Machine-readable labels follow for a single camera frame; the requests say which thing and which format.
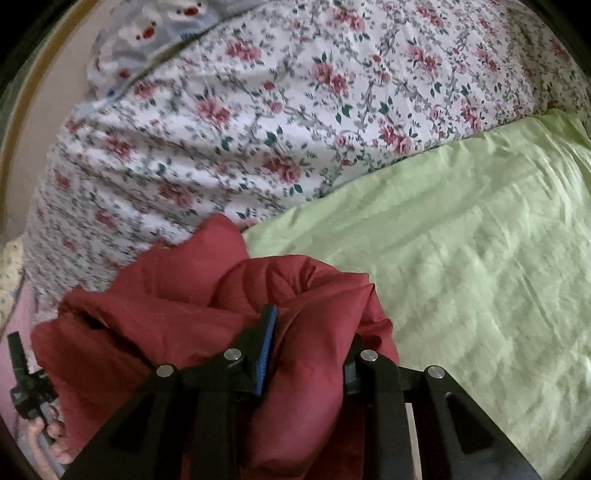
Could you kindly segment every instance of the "pink fabric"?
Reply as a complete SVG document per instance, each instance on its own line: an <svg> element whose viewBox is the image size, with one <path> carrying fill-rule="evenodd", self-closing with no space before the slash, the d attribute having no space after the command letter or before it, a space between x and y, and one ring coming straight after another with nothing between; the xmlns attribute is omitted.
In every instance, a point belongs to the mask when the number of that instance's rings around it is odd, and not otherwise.
<svg viewBox="0 0 591 480"><path fill-rule="evenodd" d="M19 331L25 350L31 350L30 325L35 314L35 295L31 284L26 281L18 296L12 315L0 338L0 415L14 437L18 433L18 414L10 400L10 389L15 385L7 335Z"/></svg>

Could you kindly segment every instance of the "pillow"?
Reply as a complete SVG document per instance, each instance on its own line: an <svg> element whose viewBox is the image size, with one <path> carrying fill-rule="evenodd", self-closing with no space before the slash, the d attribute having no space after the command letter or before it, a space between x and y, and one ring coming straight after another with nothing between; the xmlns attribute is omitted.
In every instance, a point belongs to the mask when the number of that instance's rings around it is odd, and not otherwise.
<svg viewBox="0 0 591 480"><path fill-rule="evenodd" d="M175 46L265 0L125 0L97 36L87 68L91 103L120 97L138 76Z"/></svg>
<svg viewBox="0 0 591 480"><path fill-rule="evenodd" d="M8 242L0 252L0 332L12 313L23 277L22 240Z"/></svg>

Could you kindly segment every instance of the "triangular cutout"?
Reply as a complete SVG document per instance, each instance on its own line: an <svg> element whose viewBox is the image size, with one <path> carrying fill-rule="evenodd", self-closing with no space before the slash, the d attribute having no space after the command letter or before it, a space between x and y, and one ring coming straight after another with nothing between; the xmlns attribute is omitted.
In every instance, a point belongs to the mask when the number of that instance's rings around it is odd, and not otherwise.
<svg viewBox="0 0 591 480"><path fill-rule="evenodd" d="M447 406L452 414L456 436L463 453L468 455L492 446L492 435L474 418L457 396L448 395Z"/></svg>

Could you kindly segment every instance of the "floral fabric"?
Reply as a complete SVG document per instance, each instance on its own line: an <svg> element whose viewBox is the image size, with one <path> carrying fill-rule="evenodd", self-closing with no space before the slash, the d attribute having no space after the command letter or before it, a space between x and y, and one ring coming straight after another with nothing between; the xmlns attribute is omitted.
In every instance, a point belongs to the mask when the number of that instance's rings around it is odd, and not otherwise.
<svg viewBox="0 0 591 480"><path fill-rule="evenodd" d="M94 100L79 105L87 115L117 98L170 49L266 0L124 0L98 35L87 69Z"/></svg>
<svg viewBox="0 0 591 480"><path fill-rule="evenodd" d="M26 268L52 317L65 291L104 290L213 212L248 228L548 108L574 109L589 130L589 106L580 68L517 2L276 0L65 123L34 196Z"/></svg>

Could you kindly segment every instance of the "crumpled fabric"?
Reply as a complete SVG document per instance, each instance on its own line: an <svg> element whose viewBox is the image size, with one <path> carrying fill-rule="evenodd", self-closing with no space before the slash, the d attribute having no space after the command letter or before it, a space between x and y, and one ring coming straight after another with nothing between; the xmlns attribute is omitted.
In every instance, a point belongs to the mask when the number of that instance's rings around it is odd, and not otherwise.
<svg viewBox="0 0 591 480"><path fill-rule="evenodd" d="M153 368L203 363L255 325L266 304L279 318L242 477L360 480L363 415L341 408L342 365L356 333L398 362L374 285L303 255L250 258L222 215L177 247L143 253L104 293L75 288L58 318L33 330L70 447L83 448Z"/></svg>

